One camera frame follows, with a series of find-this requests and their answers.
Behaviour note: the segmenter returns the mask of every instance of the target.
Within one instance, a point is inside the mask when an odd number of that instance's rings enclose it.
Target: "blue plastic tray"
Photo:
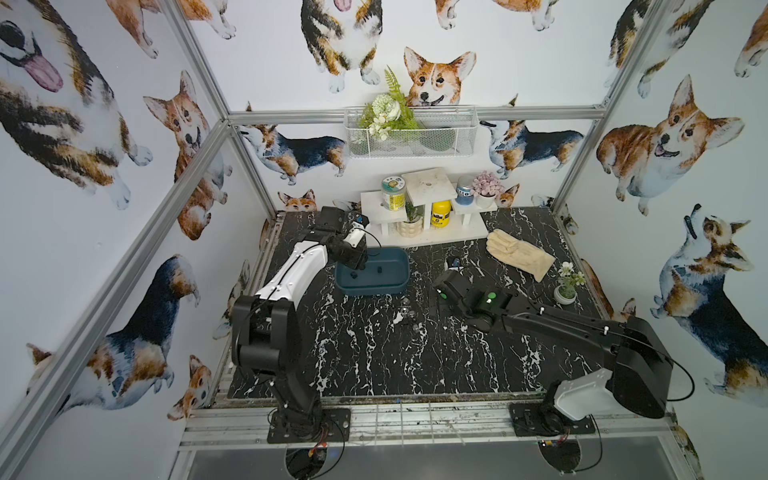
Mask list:
[[[408,254],[398,247],[368,249],[363,270],[336,264],[336,286],[345,295],[396,295],[406,290],[411,276]]]

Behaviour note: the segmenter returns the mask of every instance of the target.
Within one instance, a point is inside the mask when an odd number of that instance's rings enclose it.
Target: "wire basket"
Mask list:
[[[349,155],[356,158],[468,157],[475,151],[478,114],[473,106],[413,108],[419,130],[391,130],[382,141],[360,128],[362,107],[344,111]]]

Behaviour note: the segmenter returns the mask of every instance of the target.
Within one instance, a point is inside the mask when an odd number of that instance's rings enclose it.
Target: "corgi illustration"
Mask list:
[[[286,212],[317,212],[315,192],[312,189],[309,189],[300,198],[293,198],[282,192],[277,192],[277,196],[286,205]]]
[[[27,348],[32,355],[32,362],[35,364],[35,372],[32,373],[32,377],[29,379],[29,383],[27,384],[27,395],[29,395],[32,387],[35,386],[35,383],[38,382],[43,372],[45,372],[48,366],[53,363],[55,354],[53,352],[43,350],[38,346],[34,346],[31,343],[27,343]]]
[[[554,22],[552,5],[558,0],[493,0],[507,10],[513,12],[530,12],[533,28],[542,31]],[[456,26],[456,4],[458,0],[435,0],[437,20],[446,30]]]
[[[170,100],[144,97],[149,111],[176,135],[179,157],[176,160],[174,183],[208,135],[208,122],[196,102],[192,78],[186,70],[181,71],[179,93]],[[224,175],[229,177],[231,174],[232,166],[225,166],[221,155],[216,155],[178,217],[179,226],[190,239],[200,238],[203,229],[210,223],[209,210],[214,206],[214,200],[222,205],[227,202],[227,194],[221,189],[224,186]]]
[[[534,207],[546,207],[552,209],[554,204],[554,197],[548,197],[547,195],[531,195],[531,203]],[[578,223],[571,216],[571,212],[568,211],[568,204],[563,205],[563,209],[560,210],[560,220],[563,222],[565,231],[568,235],[575,235],[578,233]]]
[[[199,409],[210,398],[210,383],[212,381],[210,369],[194,355],[190,355],[190,388],[176,402],[176,405],[168,412],[168,419],[172,421],[188,419],[192,410]]]
[[[131,191],[118,165],[152,161],[128,131],[114,92],[47,0],[0,2],[0,123],[21,150],[119,210]]]
[[[668,117],[656,127],[628,125],[608,132],[597,150],[605,173],[619,179],[616,198],[627,192],[640,198],[637,208],[648,215],[648,201],[661,195],[713,148],[738,137],[740,118],[709,118],[694,103],[687,75],[677,87]]]
[[[303,0],[301,31],[317,69],[330,76],[329,90],[344,90],[344,74],[360,69],[362,81],[378,85],[371,61],[382,33],[382,0]]]
[[[515,195],[520,190],[520,184],[515,185],[512,188],[508,188],[505,192],[501,192],[496,198],[496,205],[499,208],[512,208],[512,204],[515,202]]]
[[[648,52],[641,68],[643,77],[637,84],[637,93],[642,98],[650,94],[650,81],[678,50],[688,42],[688,38],[699,26],[702,17],[714,0],[674,0],[671,13],[664,19],[664,26],[659,40]],[[629,4],[624,14],[616,23],[616,31],[611,40],[611,55],[608,64],[616,64],[616,70],[606,80],[605,85],[613,84],[619,68],[624,64],[627,53],[634,43],[637,31],[649,6],[648,0],[639,0]]]
[[[768,50],[768,5],[766,5],[763,14],[757,19],[752,27],[750,39],[744,44],[744,48],[736,62],[737,77],[749,77],[750,66],[760,65],[760,58]]]
[[[403,57],[413,80],[406,99],[410,107],[456,105],[462,96],[462,82],[477,61],[477,54],[468,51],[451,63],[432,63],[409,47]]]
[[[597,292],[598,300],[600,300],[600,303],[603,304],[605,311],[613,321],[626,323],[627,320],[629,320],[629,317],[635,316],[637,313],[637,302],[634,298],[627,300],[627,302],[624,304],[624,308],[621,309],[620,312],[614,311],[614,306],[611,305],[611,302],[608,301],[608,297],[605,296],[603,286],[600,284],[600,279],[598,279],[597,274],[595,274],[594,270],[592,269],[592,265],[590,265],[589,262],[583,258],[581,259],[581,265],[584,267],[584,275],[587,276],[587,279],[592,283],[595,292]]]
[[[246,111],[251,111],[250,103]],[[238,128],[248,140],[261,163],[270,170],[296,184],[296,175],[330,163],[344,175],[346,142],[336,137],[285,138],[276,130],[277,125],[247,125]]]
[[[235,307],[235,300],[243,294],[248,287],[250,281],[250,262],[245,260],[242,268],[240,268],[240,275],[237,277],[237,282],[230,291],[230,298],[227,300],[227,309],[224,310],[224,314],[221,316],[219,326],[214,330],[214,339],[218,340],[224,338],[230,334],[232,326],[230,324],[230,318],[232,316],[232,309]]]
[[[517,97],[509,102],[514,107]],[[480,125],[491,131],[488,153],[491,161],[500,167],[496,173],[501,179],[509,177],[515,169],[538,161],[556,158],[556,172],[576,155],[584,135],[573,130],[553,132],[532,132],[525,126],[525,120],[481,121]]]
[[[340,208],[345,212],[360,212],[360,202],[349,202],[346,200],[334,200],[333,206]]]
[[[235,27],[224,17],[227,0],[178,0],[187,20],[203,20],[214,28],[221,38],[235,36]],[[120,25],[144,50],[149,58],[157,58],[157,49],[152,46],[152,39],[144,30],[144,12],[161,13],[157,0],[107,0],[107,5],[118,18]]]
[[[661,296],[654,297],[658,308],[650,313],[673,317],[723,363],[725,373],[716,373],[722,385],[704,379],[711,392],[766,408],[768,346],[723,289],[728,272],[754,268],[733,243],[733,235],[748,223],[727,222],[696,204],[684,218],[685,243],[661,270]]]
[[[167,364],[179,300],[192,295],[200,304],[192,266],[181,255],[165,260],[127,325],[110,333],[96,347],[57,415],[76,406],[103,410],[129,407],[165,380],[174,382]]]

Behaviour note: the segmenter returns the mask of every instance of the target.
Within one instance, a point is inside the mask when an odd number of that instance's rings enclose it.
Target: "yellow lid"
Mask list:
[[[451,211],[451,201],[435,202],[432,204],[432,212],[438,215],[446,215]]]

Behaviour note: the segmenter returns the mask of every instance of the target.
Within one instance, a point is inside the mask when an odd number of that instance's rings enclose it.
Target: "small flower pot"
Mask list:
[[[484,197],[482,195],[475,195],[475,202],[480,208],[490,208],[490,206],[493,205],[493,202],[495,200],[496,200],[495,195],[493,197]]]
[[[417,237],[424,231],[424,221],[422,220],[422,217],[419,216],[419,218],[413,222],[398,222],[395,223],[395,230],[397,230],[397,233],[399,233],[401,237]]]
[[[558,285],[558,288],[554,289],[554,299],[557,303],[560,303],[561,305],[571,305],[573,302],[576,301],[576,296],[574,295],[573,298],[565,298],[560,294],[560,288],[562,288],[562,285]]]

